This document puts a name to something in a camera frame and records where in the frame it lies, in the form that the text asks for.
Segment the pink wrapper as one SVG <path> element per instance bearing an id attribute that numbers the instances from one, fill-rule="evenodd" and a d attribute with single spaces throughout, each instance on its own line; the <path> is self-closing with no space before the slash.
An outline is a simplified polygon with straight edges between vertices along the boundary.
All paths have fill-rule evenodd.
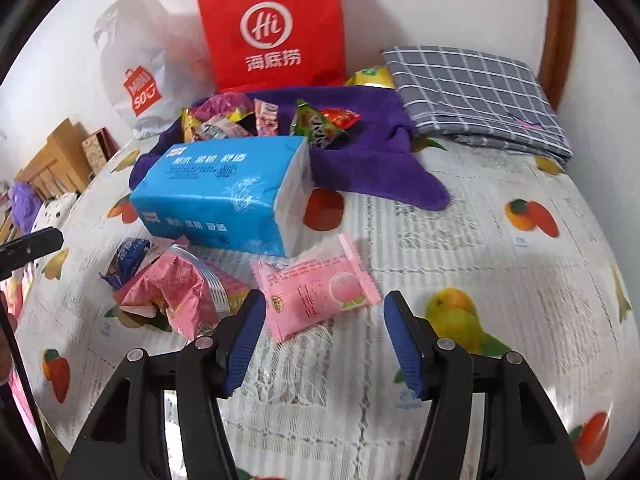
<path id="1" fill-rule="evenodd" d="M 193 340 L 238 312 L 249 291 L 238 278 L 173 244 L 115 292 L 114 299 L 131 315 L 165 315 L 175 332 Z"/>

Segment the blue candy wrapper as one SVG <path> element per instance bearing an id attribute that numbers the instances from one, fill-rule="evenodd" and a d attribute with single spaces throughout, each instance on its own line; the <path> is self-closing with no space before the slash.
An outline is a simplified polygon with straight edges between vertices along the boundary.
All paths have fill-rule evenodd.
<path id="1" fill-rule="evenodd" d="M 151 248 L 151 243 L 145 238 L 128 237 L 120 244 L 100 278 L 107 282 L 113 290 L 124 286 L 142 265 L 142 261 Z"/>

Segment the pink peach candy packet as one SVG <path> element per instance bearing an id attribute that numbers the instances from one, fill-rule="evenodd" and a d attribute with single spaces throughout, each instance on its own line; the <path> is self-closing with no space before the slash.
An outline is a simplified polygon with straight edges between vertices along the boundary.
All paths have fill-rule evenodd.
<path id="1" fill-rule="evenodd" d="M 342 312 L 381 301 L 354 240 L 346 232 L 322 240 L 290 266 L 279 268 L 255 261 L 252 272 L 266 298 L 266 321 L 277 342 Z"/>

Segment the pink white snack packet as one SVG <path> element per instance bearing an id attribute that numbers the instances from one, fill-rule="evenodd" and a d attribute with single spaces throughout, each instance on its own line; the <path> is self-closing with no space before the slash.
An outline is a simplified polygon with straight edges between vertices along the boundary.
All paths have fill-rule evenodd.
<path id="1" fill-rule="evenodd" d="M 254 99 L 256 131 L 258 136 L 277 136 L 279 133 L 279 107 L 260 99 Z"/>

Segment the floral cushion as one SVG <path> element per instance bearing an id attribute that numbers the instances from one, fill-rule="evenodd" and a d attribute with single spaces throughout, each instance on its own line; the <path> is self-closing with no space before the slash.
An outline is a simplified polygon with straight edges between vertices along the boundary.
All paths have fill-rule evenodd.
<path id="1" fill-rule="evenodd" d="M 32 233 L 47 228 L 59 229 L 78 200 L 78 193 L 65 193 L 40 206 L 32 224 Z"/>

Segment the blue tissue pack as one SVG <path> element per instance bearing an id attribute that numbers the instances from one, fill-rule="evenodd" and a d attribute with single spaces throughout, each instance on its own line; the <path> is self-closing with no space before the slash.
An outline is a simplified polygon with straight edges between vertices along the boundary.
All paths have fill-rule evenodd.
<path id="1" fill-rule="evenodd" d="M 251 136 L 172 146 L 130 202 L 154 236 L 292 257 L 313 189 L 306 138 Z"/>

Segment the yellow snack packet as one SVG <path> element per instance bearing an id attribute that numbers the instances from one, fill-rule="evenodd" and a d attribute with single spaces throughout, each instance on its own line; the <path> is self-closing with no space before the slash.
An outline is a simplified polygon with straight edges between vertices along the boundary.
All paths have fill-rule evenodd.
<path id="1" fill-rule="evenodd" d="M 185 107 L 181 113 L 181 129 L 183 134 L 183 142 L 191 143 L 198 140 L 201 131 L 201 121 Z"/>

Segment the silver grey snack packet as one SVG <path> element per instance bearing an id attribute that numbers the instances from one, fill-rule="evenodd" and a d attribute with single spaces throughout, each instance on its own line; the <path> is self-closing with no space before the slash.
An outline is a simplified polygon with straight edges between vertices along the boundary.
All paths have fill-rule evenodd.
<path id="1" fill-rule="evenodd" d="M 224 116 L 214 116 L 193 130 L 195 141 L 248 138 L 250 133 Z"/>

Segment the pink round snack packet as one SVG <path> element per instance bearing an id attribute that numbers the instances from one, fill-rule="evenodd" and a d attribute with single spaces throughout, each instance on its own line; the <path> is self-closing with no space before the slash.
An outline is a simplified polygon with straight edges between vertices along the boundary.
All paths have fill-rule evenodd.
<path id="1" fill-rule="evenodd" d="M 254 101 L 240 92 L 215 94 L 202 104 L 194 104 L 190 108 L 191 114 L 201 122 L 207 122 L 216 116 L 222 116 L 232 122 L 238 122 L 245 116 L 253 114 L 254 110 Z"/>

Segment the grey checked folded cloth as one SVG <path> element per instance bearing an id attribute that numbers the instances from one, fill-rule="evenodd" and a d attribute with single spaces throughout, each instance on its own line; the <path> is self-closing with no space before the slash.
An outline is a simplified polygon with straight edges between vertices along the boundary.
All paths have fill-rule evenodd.
<path id="1" fill-rule="evenodd" d="M 453 47 L 396 46 L 381 54 L 416 132 L 559 162 L 573 157 L 555 111 L 525 63 Z"/>

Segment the red small snack packet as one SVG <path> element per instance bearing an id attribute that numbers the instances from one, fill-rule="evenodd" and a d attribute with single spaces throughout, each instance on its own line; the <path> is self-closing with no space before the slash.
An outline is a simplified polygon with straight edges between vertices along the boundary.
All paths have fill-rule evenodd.
<path id="1" fill-rule="evenodd" d="M 332 125 L 341 130 L 348 130 L 359 122 L 360 115 L 352 110 L 342 110 L 341 108 L 324 108 L 321 114 Z"/>

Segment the green snack packet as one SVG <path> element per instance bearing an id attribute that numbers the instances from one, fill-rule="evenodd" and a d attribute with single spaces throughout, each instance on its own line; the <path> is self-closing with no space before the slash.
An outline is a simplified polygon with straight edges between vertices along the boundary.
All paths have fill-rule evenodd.
<path id="1" fill-rule="evenodd" d="M 290 135 L 303 136 L 311 148 L 324 150 L 337 139 L 346 138 L 347 132 L 334 125 L 320 110 L 298 99 L 290 125 Z"/>

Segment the white Miniso plastic bag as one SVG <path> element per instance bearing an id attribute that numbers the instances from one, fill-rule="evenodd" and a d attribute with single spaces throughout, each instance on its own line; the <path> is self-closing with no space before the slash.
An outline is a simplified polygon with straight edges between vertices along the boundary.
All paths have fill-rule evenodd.
<path id="1" fill-rule="evenodd" d="M 200 18 L 160 0 L 117 0 L 96 20 L 93 41 L 108 102 L 136 139 L 157 136 L 214 93 Z"/>

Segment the yellow green bag behind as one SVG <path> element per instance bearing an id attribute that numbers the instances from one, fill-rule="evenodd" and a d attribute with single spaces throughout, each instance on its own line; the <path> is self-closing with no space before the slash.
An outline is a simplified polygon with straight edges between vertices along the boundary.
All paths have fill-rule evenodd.
<path id="1" fill-rule="evenodd" d="M 373 88 L 395 88 L 393 78 L 385 66 L 372 66 L 357 70 L 345 82 L 345 87 L 366 86 Z"/>

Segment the red Haidilao paper bag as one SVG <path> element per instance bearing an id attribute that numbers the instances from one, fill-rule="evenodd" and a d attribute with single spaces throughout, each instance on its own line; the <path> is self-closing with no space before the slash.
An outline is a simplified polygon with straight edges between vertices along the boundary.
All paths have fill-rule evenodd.
<path id="1" fill-rule="evenodd" d="M 346 79 L 341 0 L 198 0 L 219 91 Z"/>

